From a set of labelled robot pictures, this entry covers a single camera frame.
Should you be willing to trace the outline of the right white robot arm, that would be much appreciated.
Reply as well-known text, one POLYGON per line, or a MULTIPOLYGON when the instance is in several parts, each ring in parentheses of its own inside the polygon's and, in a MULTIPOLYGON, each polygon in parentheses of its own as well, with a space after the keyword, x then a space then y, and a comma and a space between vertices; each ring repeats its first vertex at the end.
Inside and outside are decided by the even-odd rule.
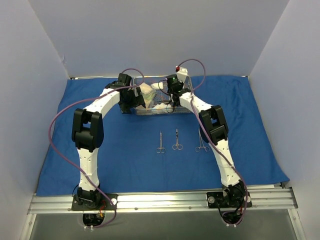
POLYGON ((173 105, 190 110, 199 122, 202 139, 213 151, 220 172, 222 200, 227 206, 234 206, 239 201, 247 201, 247 187, 237 172, 228 139, 228 125, 220 105, 210 105, 197 97, 190 89, 184 87, 183 81, 176 74, 165 78, 167 93, 172 97, 173 105))

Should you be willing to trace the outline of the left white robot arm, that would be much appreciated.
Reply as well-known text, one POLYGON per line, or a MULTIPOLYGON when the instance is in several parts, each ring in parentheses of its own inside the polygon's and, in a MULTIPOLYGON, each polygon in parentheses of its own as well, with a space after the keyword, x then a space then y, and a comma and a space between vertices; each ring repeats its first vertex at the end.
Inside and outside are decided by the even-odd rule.
POLYGON ((132 108, 146 105, 141 88, 132 86, 133 78, 120 73, 116 81, 105 86, 101 98, 74 112, 71 139, 82 169, 76 196, 90 210, 97 209, 102 201, 97 187, 100 186, 98 151, 104 140, 103 118, 114 105, 119 105, 123 114, 131 114, 132 108))

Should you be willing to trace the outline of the steel mesh instrument tray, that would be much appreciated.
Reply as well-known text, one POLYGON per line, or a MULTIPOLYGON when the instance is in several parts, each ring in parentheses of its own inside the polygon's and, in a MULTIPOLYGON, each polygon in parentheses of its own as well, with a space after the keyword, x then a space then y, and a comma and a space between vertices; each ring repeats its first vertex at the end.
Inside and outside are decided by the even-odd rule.
POLYGON ((155 97, 153 99, 153 106, 152 108, 145 108, 143 106, 137 106, 134 108, 134 113, 139 116, 149 116, 149 115, 163 115, 163 114, 186 114, 190 111, 181 106, 174 106, 171 97, 167 95, 168 86, 167 81, 165 80, 164 75, 158 76, 145 76, 144 83, 151 86, 153 83, 163 82, 163 89, 162 90, 155 90, 155 97), (171 104, 171 108, 167 109, 154 109, 154 105, 160 104, 162 102, 169 102, 171 104))

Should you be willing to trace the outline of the steel hemostat clamp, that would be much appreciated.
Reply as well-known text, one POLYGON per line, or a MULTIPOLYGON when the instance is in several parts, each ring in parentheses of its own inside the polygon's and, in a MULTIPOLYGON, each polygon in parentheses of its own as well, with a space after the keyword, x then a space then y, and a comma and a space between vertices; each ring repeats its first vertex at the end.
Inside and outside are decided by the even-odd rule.
POLYGON ((204 150, 205 152, 209 152, 210 148, 204 144, 200 129, 198 129, 198 137, 199 137, 199 146, 195 148, 195 151, 197 153, 199 153, 201 150, 204 150))

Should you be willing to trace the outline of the straight steel scissors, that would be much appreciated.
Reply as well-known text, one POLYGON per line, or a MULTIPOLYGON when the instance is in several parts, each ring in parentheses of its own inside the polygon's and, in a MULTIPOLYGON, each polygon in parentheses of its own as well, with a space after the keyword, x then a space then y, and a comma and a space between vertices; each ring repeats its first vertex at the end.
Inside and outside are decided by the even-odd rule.
POLYGON ((157 154, 164 154, 166 152, 165 147, 163 146, 163 136, 162 132, 159 132, 159 147, 156 149, 157 154))

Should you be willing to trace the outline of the steel surgical scissors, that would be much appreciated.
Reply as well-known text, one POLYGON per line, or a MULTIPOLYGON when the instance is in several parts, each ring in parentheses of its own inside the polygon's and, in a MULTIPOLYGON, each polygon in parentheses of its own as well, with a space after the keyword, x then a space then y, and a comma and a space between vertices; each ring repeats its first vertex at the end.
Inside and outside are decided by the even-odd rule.
POLYGON ((172 145, 172 149, 175 150, 182 150, 183 145, 179 143, 179 131, 178 129, 175 130, 175 144, 172 145))

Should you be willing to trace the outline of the blue surgical drape cloth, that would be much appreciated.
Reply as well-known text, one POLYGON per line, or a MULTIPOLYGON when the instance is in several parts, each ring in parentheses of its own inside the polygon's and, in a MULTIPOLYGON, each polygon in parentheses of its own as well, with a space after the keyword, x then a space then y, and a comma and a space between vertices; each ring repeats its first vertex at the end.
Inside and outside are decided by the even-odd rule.
MULTIPOLYGON (((72 141, 74 111, 84 99, 100 95, 108 78, 67 82, 55 123, 54 147, 48 150, 36 190, 38 196, 69 195, 80 182, 79 155, 72 141)), ((195 94, 220 105, 228 125, 228 143, 237 171, 247 185, 287 182, 276 161, 250 87, 241 76, 194 76, 195 94)), ((98 151, 100 189, 106 193, 172 192, 220 188, 221 177, 212 151, 196 152, 199 124, 192 113, 123 114, 114 106, 103 119, 104 140, 98 151), (182 150, 173 150, 176 142, 182 150), (160 131, 165 153, 156 153, 160 131)))

